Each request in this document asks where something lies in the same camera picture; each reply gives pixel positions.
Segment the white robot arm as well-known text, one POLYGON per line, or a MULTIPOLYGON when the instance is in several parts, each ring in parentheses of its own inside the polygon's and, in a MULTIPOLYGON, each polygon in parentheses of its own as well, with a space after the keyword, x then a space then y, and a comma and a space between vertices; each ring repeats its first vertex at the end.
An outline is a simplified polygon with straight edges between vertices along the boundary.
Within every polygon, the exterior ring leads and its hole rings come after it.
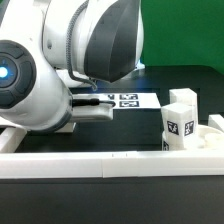
POLYGON ((113 118, 115 103, 73 95, 132 72, 143 48, 141 0, 0 0, 0 117, 30 131, 113 118))

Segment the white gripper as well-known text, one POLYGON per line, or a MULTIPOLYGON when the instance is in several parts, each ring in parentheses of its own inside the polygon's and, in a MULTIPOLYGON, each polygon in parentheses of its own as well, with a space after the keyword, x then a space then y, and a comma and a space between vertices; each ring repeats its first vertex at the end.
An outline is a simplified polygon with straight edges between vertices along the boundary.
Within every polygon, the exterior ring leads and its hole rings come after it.
POLYGON ((73 122, 97 122, 113 119, 114 101, 105 94, 75 94, 72 99, 73 122))

